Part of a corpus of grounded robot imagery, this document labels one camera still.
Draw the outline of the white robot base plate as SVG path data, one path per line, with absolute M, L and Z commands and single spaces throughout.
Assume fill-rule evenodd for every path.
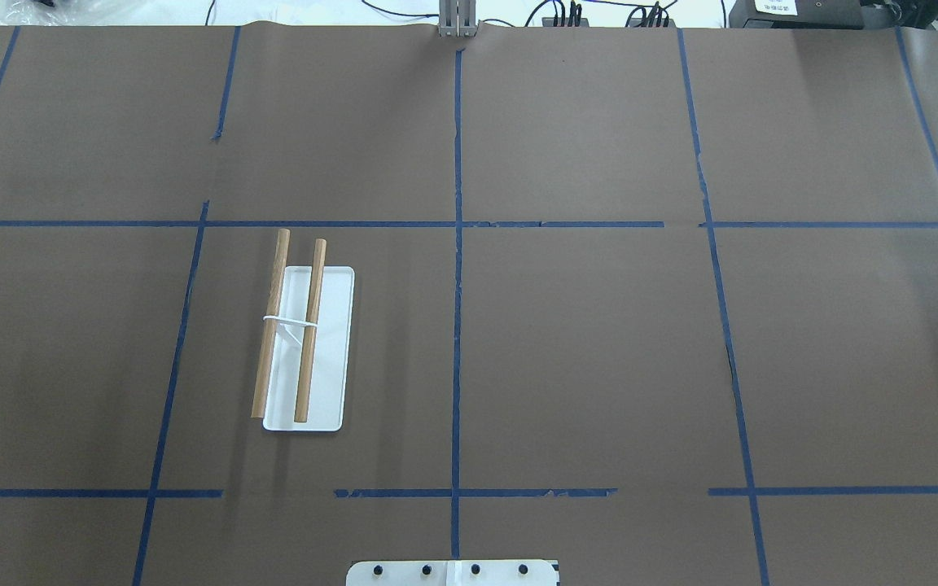
M 346 585 L 559 585 L 557 561 L 544 559 L 390 560 L 351 565 Z

